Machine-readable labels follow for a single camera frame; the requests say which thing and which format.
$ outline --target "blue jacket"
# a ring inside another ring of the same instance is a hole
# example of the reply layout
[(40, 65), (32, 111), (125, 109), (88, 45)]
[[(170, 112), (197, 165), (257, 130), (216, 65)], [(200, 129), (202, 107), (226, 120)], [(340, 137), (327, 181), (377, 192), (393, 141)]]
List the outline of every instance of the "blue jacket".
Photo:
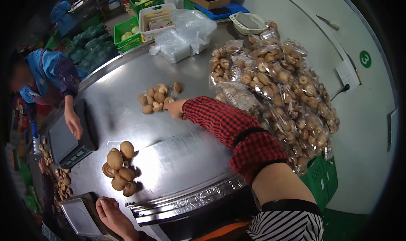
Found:
[(51, 12), (51, 20), (53, 23), (58, 23), (58, 29), (61, 36), (66, 35), (77, 22), (69, 15), (68, 11), (71, 5), (67, 1), (63, 1), (55, 5)]

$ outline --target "pile of mushrooms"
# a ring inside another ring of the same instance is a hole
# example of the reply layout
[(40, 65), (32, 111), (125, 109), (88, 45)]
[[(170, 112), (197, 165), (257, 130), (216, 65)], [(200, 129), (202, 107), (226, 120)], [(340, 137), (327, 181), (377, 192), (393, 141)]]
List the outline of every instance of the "pile of mushrooms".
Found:
[(221, 85), (230, 84), (227, 81), (241, 82), (263, 95), (263, 115), (256, 118), (281, 143), (295, 173), (304, 174), (307, 163), (330, 147), (329, 139), (340, 125), (337, 111), (317, 74), (308, 67), (307, 51), (291, 39), (281, 43), (275, 22), (268, 21), (267, 30), (248, 40), (253, 51), (238, 41), (213, 50), (210, 76), (214, 85), (219, 84), (217, 99), (239, 106), (227, 101), (230, 96), (222, 92)]
[(44, 161), (45, 161), (45, 165), (46, 166), (50, 166), (51, 163), (53, 163), (52, 161), (52, 157), (51, 157), (51, 152), (47, 151), (46, 148), (46, 144), (47, 144), (47, 140), (45, 138), (42, 139), (42, 144), (40, 144), (38, 146), (39, 150), (41, 151)]
[(55, 175), (59, 179), (55, 189), (57, 189), (61, 201), (66, 200), (73, 194), (72, 189), (68, 187), (71, 184), (71, 179), (68, 176), (70, 171), (70, 169), (61, 168), (55, 170)]
[(137, 192), (137, 186), (133, 182), (135, 173), (128, 167), (123, 167), (124, 162), (129, 162), (134, 157), (134, 146), (125, 141), (120, 144), (120, 150), (112, 148), (107, 154), (107, 162), (102, 169), (104, 175), (111, 180), (111, 186), (117, 191), (123, 191), (124, 196), (131, 196)]
[[(180, 82), (175, 82), (173, 86), (176, 92), (182, 92), (183, 87)], [(138, 102), (143, 106), (143, 114), (161, 112), (164, 110), (164, 104), (174, 102), (173, 97), (167, 96), (168, 91), (169, 88), (165, 84), (157, 84), (155, 88), (149, 88), (146, 94), (140, 94)]]

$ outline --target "green circle sign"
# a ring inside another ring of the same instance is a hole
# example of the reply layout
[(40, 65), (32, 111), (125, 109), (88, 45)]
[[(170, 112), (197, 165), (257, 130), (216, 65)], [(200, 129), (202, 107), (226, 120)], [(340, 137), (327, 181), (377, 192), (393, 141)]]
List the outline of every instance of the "green circle sign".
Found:
[(367, 51), (362, 51), (359, 54), (359, 61), (361, 61), (361, 64), (365, 67), (368, 68), (371, 66), (371, 56)]

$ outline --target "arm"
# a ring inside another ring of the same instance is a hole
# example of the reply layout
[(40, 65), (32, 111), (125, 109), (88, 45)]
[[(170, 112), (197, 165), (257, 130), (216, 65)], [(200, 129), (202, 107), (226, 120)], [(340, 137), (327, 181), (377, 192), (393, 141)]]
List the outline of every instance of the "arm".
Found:
[(171, 115), (183, 113), (233, 150), (232, 169), (252, 186), (261, 205), (281, 199), (315, 203), (309, 189), (286, 164), (282, 147), (248, 113), (204, 96), (175, 101), (164, 109), (169, 109)]
[(143, 231), (136, 231), (131, 221), (120, 211), (119, 203), (108, 197), (96, 201), (100, 220), (125, 241), (156, 241)]

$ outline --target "black and white striped fabric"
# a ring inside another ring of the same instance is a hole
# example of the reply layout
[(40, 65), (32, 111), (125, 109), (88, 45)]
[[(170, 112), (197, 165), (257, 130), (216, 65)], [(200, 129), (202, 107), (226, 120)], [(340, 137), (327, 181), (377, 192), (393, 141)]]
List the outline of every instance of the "black and white striped fabric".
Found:
[(248, 235), (256, 241), (323, 240), (323, 219), (316, 204), (303, 200), (265, 203), (251, 222)]

